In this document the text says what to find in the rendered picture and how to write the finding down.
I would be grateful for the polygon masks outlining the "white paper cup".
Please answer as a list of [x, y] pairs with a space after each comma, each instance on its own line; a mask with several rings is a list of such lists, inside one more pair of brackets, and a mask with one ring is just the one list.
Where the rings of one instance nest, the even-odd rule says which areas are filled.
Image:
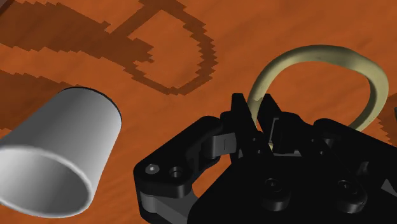
[[106, 95], [62, 90], [0, 138], [0, 204], [42, 218], [82, 213], [121, 127], [121, 113]]

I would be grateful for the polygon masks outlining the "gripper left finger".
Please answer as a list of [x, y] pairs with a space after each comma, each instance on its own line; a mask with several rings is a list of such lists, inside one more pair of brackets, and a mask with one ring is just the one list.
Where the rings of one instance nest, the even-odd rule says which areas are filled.
[[221, 117], [203, 116], [142, 159], [134, 167], [141, 217], [149, 223], [187, 223], [198, 200], [195, 180], [222, 155], [238, 153], [256, 132], [260, 102], [233, 94], [232, 106]]

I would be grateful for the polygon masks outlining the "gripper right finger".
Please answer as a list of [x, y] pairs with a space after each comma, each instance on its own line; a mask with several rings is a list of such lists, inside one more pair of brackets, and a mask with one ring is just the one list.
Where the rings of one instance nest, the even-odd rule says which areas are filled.
[[270, 94], [262, 99], [258, 121], [274, 152], [298, 150], [332, 185], [347, 181], [343, 188], [350, 194], [383, 189], [397, 197], [397, 147], [327, 118], [310, 125], [283, 112]]

